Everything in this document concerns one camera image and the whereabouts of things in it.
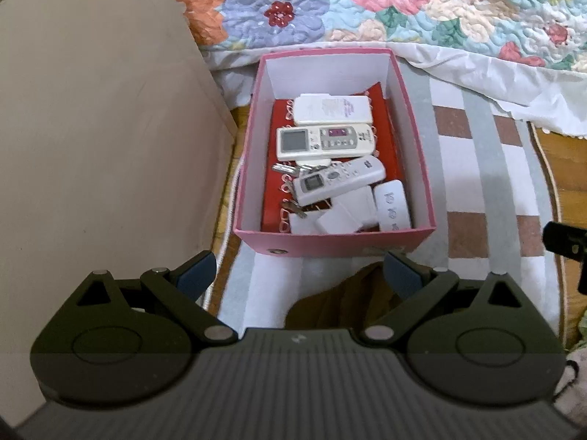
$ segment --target red notebook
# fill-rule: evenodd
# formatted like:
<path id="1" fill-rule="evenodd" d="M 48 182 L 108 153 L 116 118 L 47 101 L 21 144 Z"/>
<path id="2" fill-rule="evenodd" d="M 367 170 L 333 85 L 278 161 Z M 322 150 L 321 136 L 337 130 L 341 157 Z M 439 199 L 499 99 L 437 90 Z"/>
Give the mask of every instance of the red notebook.
<path id="1" fill-rule="evenodd" d="M 368 95 L 371 99 L 373 111 L 373 127 L 377 134 L 376 150 L 379 151 L 379 160 L 385 166 L 386 179 L 403 181 L 403 172 L 398 159 L 397 149 L 391 127 L 390 117 L 387 113 L 387 102 L 383 98 L 381 84 L 378 82 L 368 89 Z M 271 115 L 271 128 L 269 134 L 269 151 L 267 154 L 267 174 L 265 177 L 265 197 L 263 197 L 263 219 L 261 221 L 262 232 L 279 232 L 280 231 L 280 211 L 281 201 L 290 200 L 291 194 L 281 191 L 283 180 L 281 173 L 271 170 L 271 166 L 278 162 L 277 160 L 277 129 L 286 125 L 293 125 L 292 121 L 286 120 L 287 99 L 276 99 L 273 105 L 273 114 Z"/>

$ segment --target brown square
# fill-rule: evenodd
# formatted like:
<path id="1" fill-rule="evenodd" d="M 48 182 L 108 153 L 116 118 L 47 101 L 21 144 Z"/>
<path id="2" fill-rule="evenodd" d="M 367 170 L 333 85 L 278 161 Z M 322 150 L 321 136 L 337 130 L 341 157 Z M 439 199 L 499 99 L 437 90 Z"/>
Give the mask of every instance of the brown square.
<path id="1" fill-rule="evenodd" d="M 516 215 L 518 219 L 520 256 L 542 256 L 542 229 L 540 218 L 530 215 Z"/>
<path id="2" fill-rule="evenodd" d="M 438 135 L 472 139 L 467 113 L 462 109 L 434 106 Z"/>
<path id="3" fill-rule="evenodd" d="M 448 257 L 488 256 L 485 213 L 448 212 Z"/>
<path id="4" fill-rule="evenodd" d="M 500 136 L 501 143 L 522 147 L 522 141 L 519 139 L 515 120 L 511 117 L 503 117 L 500 115 L 495 115 L 493 119 L 495 120 L 495 127 L 497 127 L 497 133 Z"/>

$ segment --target black object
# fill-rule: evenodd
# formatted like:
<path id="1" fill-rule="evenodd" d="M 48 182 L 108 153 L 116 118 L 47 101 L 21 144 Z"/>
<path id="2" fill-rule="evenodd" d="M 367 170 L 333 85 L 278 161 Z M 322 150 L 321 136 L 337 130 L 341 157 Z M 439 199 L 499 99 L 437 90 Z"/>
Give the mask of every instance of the black object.
<path id="1" fill-rule="evenodd" d="M 35 341 L 31 364 L 48 403 L 19 433 L 31 440 L 48 432 L 61 440 L 577 434 L 551 406 L 562 347 L 507 275 L 460 280 L 390 252 L 384 274 L 404 302 L 364 332 L 248 329 L 236 342 L 174 288 L 187 276 L 198 287 L 190 297 L 202 293 L 215 267 L 208 256 L 139 280 L 90 275 Z"/>
<path id="2" fill-rule="evenodd" d="M 542 232 L 542 243 L 548 251 L 581 263 L 577 291 L 587 294 L 587 230 L 550 221 Z"/>

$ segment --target ribbed gray surface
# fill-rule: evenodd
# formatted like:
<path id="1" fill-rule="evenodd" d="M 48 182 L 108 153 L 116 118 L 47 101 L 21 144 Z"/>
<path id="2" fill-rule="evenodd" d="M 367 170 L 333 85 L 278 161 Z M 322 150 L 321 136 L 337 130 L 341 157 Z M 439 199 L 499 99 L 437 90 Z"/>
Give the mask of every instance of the ribbed gray surface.
<path id="1" fill-rule="evenodd" d="M 554 440 L 576 430 L 547 403 L 505 411 L 432 396 L 397 357 L 344 330 L 249 329 L 203 352 L 163 395 L 116 411 L 49 403 L 19 432 L 30 440 Z"/>

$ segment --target beige board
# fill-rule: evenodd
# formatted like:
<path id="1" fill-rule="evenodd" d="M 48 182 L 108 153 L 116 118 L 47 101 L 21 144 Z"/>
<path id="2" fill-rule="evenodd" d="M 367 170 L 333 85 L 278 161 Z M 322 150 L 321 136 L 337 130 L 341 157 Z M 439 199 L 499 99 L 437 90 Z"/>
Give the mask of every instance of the beige board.
<path id="1" fill-rule="evenodd" d="M 43 398 L 28 352 L 94 269 L 211 245 L 236 126 L 175 0 L 0 4 L 0 415 Z"/>

